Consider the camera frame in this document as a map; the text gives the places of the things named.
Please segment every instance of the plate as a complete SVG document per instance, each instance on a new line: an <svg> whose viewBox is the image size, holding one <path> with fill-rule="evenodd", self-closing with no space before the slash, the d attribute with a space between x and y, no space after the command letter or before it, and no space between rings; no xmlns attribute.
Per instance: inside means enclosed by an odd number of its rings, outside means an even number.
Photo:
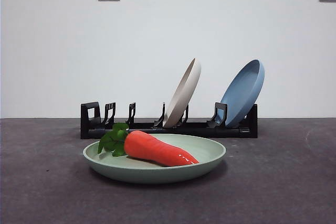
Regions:
<svg viewBox="0 0 336 224"><path fill-rule="evenodd" d="M186 150L199 163L164 167L129 156L113 157L104 150L97 154L99 141L88 145L83 150L83 155L96 172L106 177L131 183L163 184L196 178L210 172L221 162L226 152L222 144L203 137L178 134L152 134L152 136Z"/></svg>
<svg viewBox="0 0 336 224"><path fill-rule="evenodd" d="M201 75L201 64L194 58L177 86L163 119L163 127L171 128L180 120L190 102Z"/></svg>
<svg viewBox="0 0 336 224"><path fill-rule="evenodd" d="M256 102L263 87L265 70L259 60L252 60L237 74L223 95L221 103L227 104L227 128L236 127ZM223 110L218 110L216 121L223 118Z"/></svg>

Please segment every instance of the plate rim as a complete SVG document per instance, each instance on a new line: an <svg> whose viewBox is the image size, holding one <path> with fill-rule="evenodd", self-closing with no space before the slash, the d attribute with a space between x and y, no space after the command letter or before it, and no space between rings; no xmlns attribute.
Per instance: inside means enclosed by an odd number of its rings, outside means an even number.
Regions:
<svg viewBox="0 0 336 224"><path fill-rule="evenodd" d="M158 134L151 134L151 135L170 135L170 136L178 135L178 136L191 136L191 137L201 138L201 139L205 139L205 140L207 140L207 141L214 142L214 143L218 144L219 146L221 146L221 147L223 148L223 151L222 151L218 156L216 156L215 158L210 159L210 160L207 161L207 162L202 162L202 163L197 163L197 164L190 164L190 165L179 165L179 166L138 167L138 168L124 167L124 166L120 166L120 165L109 165L109 164L106 164L106 163L97 161L97 160L91 158L90 156L88 156L88 155L86 154L86 150L87 150L88 148L90 148L91 146L93 146L93 145L95 145L95 144L98 144L99 141L96 141L96 142L91 143L91 144L89 144L88 146L86 146L86 147L83 149L83 152L82 152L82 153L83 153L83 156L84 156L87 160L89 160L89 161L91 161L91 162L93 162L93 163L95 163L95 164L103 165L103 166L111 167L111 168L129 169L129 170L172 170L172 169L181 169L181 168L187 168L187 167L201 166L201 165L208 164L208 163L211 163L211 162L213 162L213 161L216 161L216 160L222 158L222 157L225 155L225 153L226 153L226 147L225 147L223 144L221 144L221 143L219 143L219 142L217 142L217 141L215 141L215 140L211 140L211 139L205 138L205 137L192 136L192 135L183 135L183 134L160 134L160 133L158 133Z"/></svg>

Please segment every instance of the toy carrot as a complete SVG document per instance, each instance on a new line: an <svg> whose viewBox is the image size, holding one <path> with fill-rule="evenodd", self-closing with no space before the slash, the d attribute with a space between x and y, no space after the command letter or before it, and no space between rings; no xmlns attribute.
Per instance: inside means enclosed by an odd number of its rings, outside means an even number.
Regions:
<svg viewBox="0 0 336 224"><path fill-rule="evenodd" d="M142 131L127 133L126 123L116 123L112 131L106 133L98 145L98 153L104 148L113 156L129 156L156 161L167 166L190 165L199 163L187 151L166 144Z"/></svg>
<svg viewBox="0 0 336 224"><path fill-rule="evenodd" d="M128 134L125 139L124 150L131 157L148 159L167 166L199 163L187 151L166 144L142 131L133 131Z"/></svg>

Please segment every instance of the blue plate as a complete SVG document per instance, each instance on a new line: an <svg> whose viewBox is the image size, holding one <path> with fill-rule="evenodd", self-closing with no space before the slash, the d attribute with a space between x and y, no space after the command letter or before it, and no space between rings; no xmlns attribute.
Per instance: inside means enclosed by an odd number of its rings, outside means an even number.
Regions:
<svg viewBox="0 0 336 224"><path fill-rule="evenodd" d="M233 128L244 119L256 102L264 83L265 70L259 60L249 62L233 79L223 95L221 103L227 104L225 126ZM218 110L216 122L223 119L223 110Z"/></svg>

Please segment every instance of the gray floor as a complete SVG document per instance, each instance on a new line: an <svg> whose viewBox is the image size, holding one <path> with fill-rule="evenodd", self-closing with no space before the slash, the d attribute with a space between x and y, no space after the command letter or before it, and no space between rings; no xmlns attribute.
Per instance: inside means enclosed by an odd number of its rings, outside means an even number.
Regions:
<svg viewBox="0 0 336 224"><path fill-rule="evenodd" d="M135 185L93 171L79 119L1 120L1 223L336 223L336 119L259 119L216 138L200 178Z"/></svg>

